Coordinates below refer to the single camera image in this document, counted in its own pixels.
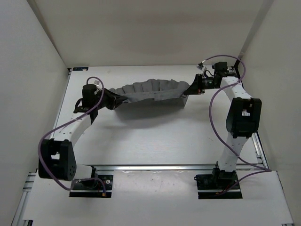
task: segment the robotic manipulator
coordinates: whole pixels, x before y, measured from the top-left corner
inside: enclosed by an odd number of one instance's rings
[[[196,74],[194,82],[184,91],[184,95],[204,94],[206,89],[220,89],[238,82],[238,76],[230,73],[227,62],[214,65],[213,76],[207,76],[206,67],[199,65],[202,73]],[[231,106],[226,120],[228,131],[227,144],[234,149],[235,155],[228,147],[224,147],[220,159],[210,174],[211,187],[224,188],[231,185],[237,178],[236,164],[238,156],[251,135],[257,132],[261,113],[261,100],[252,98],[242,87],[241,83],[223,90]],[[50,171],[59,180],[72,181],[74,179],[94,178],[96,168],[93,166],[76,164],[73,147],[84,131],[90,127],[98,116],[98,110],[106,107],[110,110],[126,102],[127,97],[117,95],[107,89],[101,90],[95,84],[83,86],[82,98],[75,104],[72,119],[93,108],[100,100],[99,106],[78,121],[62,128],[50,139],[44,139],[41,145],[41,155]],[[39,176],[51,178],[39,161]]]

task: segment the fabric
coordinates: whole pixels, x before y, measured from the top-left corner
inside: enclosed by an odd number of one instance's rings
[[[145,99],[160,101],[186,97],[183,93],[188,87],[189,84],[185,81],[149,79],[144,82],[125,85],[118,89],[111,88],[110,91],[127,97],[124,103],[133,103]]]

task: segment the purple cable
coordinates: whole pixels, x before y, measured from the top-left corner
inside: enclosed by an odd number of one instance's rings
[[[73,120],[71,120],[71,121],[69,121],[69,122],[67,122],[67,123],[65,123],[65,124],[63,124],[63,125],[61,125],[61,126],[59,126],[59,127],[54,128],[53,130],[49,131],[48,133],[46,133],[44,136],[42,136],[41,140],[39,141],[39,145],[38,145],[38,156],[39,156],[39,160],[40,160],[42,166],[44,167],[45,171],[50,175],[50,177],[51,177],[51,178],[52,178],[59,186],[61,186],[63,189],[65,189],[65,190],[67,190],[67,191],[71,191],[71,190],[74,188],[74,185],[75,185],[75,183],[76,183],[78,180],[73,180],[73,181],[71,182],[71,187],[66,187],[65,185],[63,185],[63,184],[55,177],[55,175],[53,175],[53,173],[52,173],[52,172],[50,171],[50,169],[47,167],[47,165],[46,165],[44,159],[42,158],[41,145],[42,145],[42,141],[43,141],[47,136],[49,136],[51,133],[53,133],[53,132],[57,131],[58,129],[61,129],[61,128],[65,127],[65,126],[68,126],[68,125],[74,123],[75,121],[77,121],[77,120],[83,118],[85,115],[88,115],[90,112],[92,112],[94,109],[96,109],[96,108],[98,107],[98,105],[101,103],[101,101],[103,100],[103,95],[104,95],[104,85],[103,85],[103,82],[102,82],[99,78],[97,78],[97,77],[89,77],[89,78],[87,79],[87,82],[86,82],[87,84],[88,84],[88,82],[89,82],[90,79],[97,79],[97,80],[100,81],[100,83],[101,83],[101,85],[102,85],[103,91],[102,91],[102,94],[101,94],[101,96],[100,96],[100,99],[99,99],[98,103],[97,103],[94,107],[92,107],[89,111],[87,111],[86,113],[83,113],[81,116],[77,117],[76,119],[73,119]],[[103,185],[103,193],[106,194],[105,186],[104,186],[104,183],[103,183],[103,181],[102,181],[101,179],[99,179],[99,178],[85,178],[85,179],[81,179],[81,180],[82,180],[82,181],[87,181],[87,180],[98,180],[98,181]]]
[[[204,61],[202,61],[202,63],[204,63],[206,60],[210,60],[210,59],[212,59],[212,58],[215,58],[215,57],[221,57],[221,56],[222,56],[222,57],[230,57],[230,58],[233,58],[233,59],[237,59],[239,62],[241,62],[242,66],[243,66],[243,68],[244,68],[244,72],[243,72],[242,76],[240,77],[240,79],[239,79],[237,82],[235,82],[235,83],[233,83],[233,84],[230,84],[230,85],[227,85],[227,86],[224,86],[224,87],[220,88],[220,89],[217,90],[217,91],[214,93],[214,95],[212,96],[212,98],[211,98],[211,100],[210,100],[210,104],[209,104],[209,120],[210,120],[211,127],[212,127],[212,129],[213,129],[213,132],[214,132],[215,135],[217,136],[217,138],[218,138],[218,139],[219,139],[219,140],[220,140],[227,148],[229,148],[229,150],[232,151],[232,152],[237,156],[237,158],[238,158],[239,160],[241,160],[243,163],[245,163],[245,164],[247,164],[247,165],[253,166],[253,167],[258,168],[258,169],[261,169],[261,170],[263,170],[263,171],[255,172],[255,173],[250,173],[250,174],[248,174],[248,175],[242,177],[242,178],[241,178],[240,180],[238,180],[235,184],[233,184],[230,188],[226,189],[225,191],[221,192],[220,194],[217,194],[217,196],[218,196],[218,195],[225,194],[227,191],[229,191],[231,188],[233,188],[235,185],[237,185],[240,181],[242,181],[243,179],[245,179],[245,178],[247,178],[247,177],[249,177],[249,176],[252,176],[252,175],[255,175],[255,174],[259,174],[259,173],[271,172],[271,171],[272,171],[272,170],[270,170],[270,169],[268,169],[268,168],[261,167],[261,166],[257,166],[257,165],[255,165],[255,164],[252,164],[252,163],[249,163],[249,162],[243,160],[243,159],[239,156],[239,154],[237,154],[237,153],[234,151],[234,149],[233,149],[231,146],[229,146],[229,145],[221,138],[221,136],[218,134],[218,132],[217,132],[215,126],[214,126],[213,119],[212,119],[212,105],[213,105],[213,100],[214,100],[214,98],[215,98],[215,97],[217,96],[217,94],[218,94],[219,92],[221,92],[222,90],[224,90],[224,89],[226,89],[226,88],[228,88],[228,87],[231,87],[231,86],[236,86],[237,84],[239,84],[239,83],[242,81],[242,79],[244,78],[245,74],[246,74],[246,65],[245,65],[245,63],[244,63],[241,59],[239,59],[238,57],[235,57],[235,56],[231,56],[231,55],[215,55],[215,56],[212,56],[212,57],[209,57],[209,58],[205,59]]]

